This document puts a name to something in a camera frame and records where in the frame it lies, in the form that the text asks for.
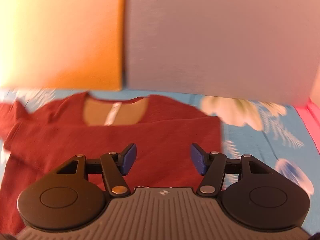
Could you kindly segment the blue floral bed sheet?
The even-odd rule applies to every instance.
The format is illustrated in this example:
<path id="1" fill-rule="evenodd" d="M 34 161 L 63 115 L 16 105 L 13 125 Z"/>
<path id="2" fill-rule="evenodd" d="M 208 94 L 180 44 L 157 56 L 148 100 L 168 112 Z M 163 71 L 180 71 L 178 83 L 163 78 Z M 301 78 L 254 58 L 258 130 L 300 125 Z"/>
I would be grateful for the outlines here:
<path id="1" fill-rule="evenodd" d="M 18 100 L 28 111 L 34 112 L 45 103 L 80 92 L 84 90 L 1 89 L 1 102 Z M 101 99 L 116 100 L 159 94 L 197 108 L 204 101 L 202 95 L 128 89 L 119 92 L 92 90 L 91 94 Z M 303 228 L 309 233 L 319 232 L 319 153 L 302 119 L 290 105 L 284 106 L 286 115 L 278 112 L 278 116 L 271 117 L 271 110 L 262 103 L 251 103 L 258 109 L 263 131 L 256 131 L 247 123 L 242 127 L 223 124 L 223 153 L 231 158 L 252 154 L 300 185 L 311 197 L 310 211 Z"/>

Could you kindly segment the orange board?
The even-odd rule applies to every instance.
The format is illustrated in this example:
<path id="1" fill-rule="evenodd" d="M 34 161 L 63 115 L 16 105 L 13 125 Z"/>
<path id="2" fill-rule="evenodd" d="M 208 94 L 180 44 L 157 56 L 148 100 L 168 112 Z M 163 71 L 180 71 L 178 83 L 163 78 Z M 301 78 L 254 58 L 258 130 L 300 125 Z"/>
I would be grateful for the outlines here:
<path id="1" fill-rule="evenodd" d="M 1 0 L 1 87 L 120 90 L 124 0 Z"/>

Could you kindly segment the grey-lilac board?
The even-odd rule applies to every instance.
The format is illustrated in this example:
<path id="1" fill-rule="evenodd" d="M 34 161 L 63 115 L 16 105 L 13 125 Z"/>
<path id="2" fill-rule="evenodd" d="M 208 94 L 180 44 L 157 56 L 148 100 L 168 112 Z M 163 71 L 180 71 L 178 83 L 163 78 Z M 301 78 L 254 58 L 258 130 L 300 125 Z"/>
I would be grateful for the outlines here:
<path id="1" fill-rule="evenodd" d="M 131 89 L 302 105 L 319 67 L 319 0 L 126 0 Z"/>

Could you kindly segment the pink object at bed edge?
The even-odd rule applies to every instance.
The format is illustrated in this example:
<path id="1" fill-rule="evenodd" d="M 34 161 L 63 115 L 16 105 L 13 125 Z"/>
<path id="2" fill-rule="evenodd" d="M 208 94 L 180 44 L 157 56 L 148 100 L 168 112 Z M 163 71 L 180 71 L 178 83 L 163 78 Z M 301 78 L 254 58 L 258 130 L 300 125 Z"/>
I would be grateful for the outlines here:
<path id="1" fill-rule="evenodd" d="M 303 106 L 294 106 L 296 112 L 302 119 L 317 151 L 320 147 L 320 111 L 319 107 L 310 99 Z"/>

